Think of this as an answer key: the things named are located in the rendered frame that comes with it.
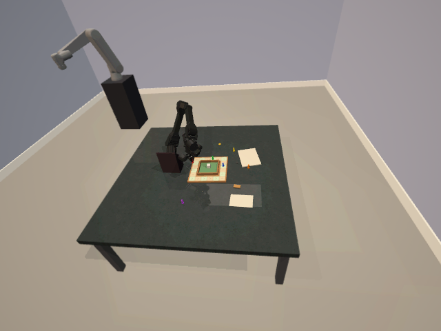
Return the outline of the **cream flat rectangular card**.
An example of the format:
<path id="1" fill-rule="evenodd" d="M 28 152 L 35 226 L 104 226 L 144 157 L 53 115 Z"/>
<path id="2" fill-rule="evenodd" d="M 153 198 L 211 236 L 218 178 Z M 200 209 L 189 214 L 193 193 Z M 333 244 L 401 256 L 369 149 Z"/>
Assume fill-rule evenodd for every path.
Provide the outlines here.
<path id="1" fill-rule="evenodd" d="M 229 206 L 252 208 L 253 207 L 253 196 L 252 195 L 231 194 Z"/>

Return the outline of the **cream flat rectangular board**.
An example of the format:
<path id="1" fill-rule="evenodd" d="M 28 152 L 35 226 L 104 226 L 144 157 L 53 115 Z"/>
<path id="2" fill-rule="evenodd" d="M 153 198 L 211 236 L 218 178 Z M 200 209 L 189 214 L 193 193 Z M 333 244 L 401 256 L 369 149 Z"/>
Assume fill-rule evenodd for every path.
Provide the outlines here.
<path id="1" fill-rule="evenodd" d="M 242 164 L 242 167 L 248 167 L 248 164 L 249 166 L 261 165 L 260 159 L 258 157 L 255 148 L 238 150 L 238 155 L 240 157 L 240 162 Z"/>

